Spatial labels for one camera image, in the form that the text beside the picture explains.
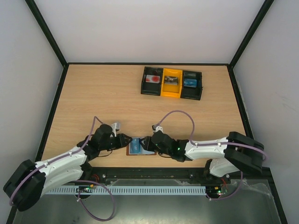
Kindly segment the brown leather card holder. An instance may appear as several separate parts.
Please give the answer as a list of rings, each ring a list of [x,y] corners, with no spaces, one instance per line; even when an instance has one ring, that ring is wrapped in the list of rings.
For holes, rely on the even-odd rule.
[[[126,155],[127,156],[146,156],[146,155],[156,155],[155,152],[147,151],[143,149],[140,144],[140,137],[133,137],[132,141],[127,145]]]

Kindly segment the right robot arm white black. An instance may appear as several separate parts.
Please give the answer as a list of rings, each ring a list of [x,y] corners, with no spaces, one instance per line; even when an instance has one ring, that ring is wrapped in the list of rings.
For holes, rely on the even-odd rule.
[[[139,140],[143,149],[166,154],[178,162],[207,158],[204,178],[213,183],[227,174],[241,171],[249,175],[260,175],[266,159],[262,143],[230,132],[227,137],[208,141],[175,140],[162,131]]]

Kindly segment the blue VIP card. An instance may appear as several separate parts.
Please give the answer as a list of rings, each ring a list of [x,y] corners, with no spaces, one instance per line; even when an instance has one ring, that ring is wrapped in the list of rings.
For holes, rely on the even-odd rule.
[[[132,142],[129,144],[129,154],[137,155],[140,154],[140,143],[139,138],[133,138]]]

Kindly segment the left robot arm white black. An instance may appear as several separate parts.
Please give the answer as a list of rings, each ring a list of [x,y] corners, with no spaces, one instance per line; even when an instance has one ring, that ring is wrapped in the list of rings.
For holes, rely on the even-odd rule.
[[[113,151],[129,145],[132,141],[118,133],[117,124],[102,124],[67,152],[44,161],[23,161],[3,186],[10,204],[19,211],[35,205],[49,191],[68,182],[79,180],[89,161],[97,158],[101,151]]]

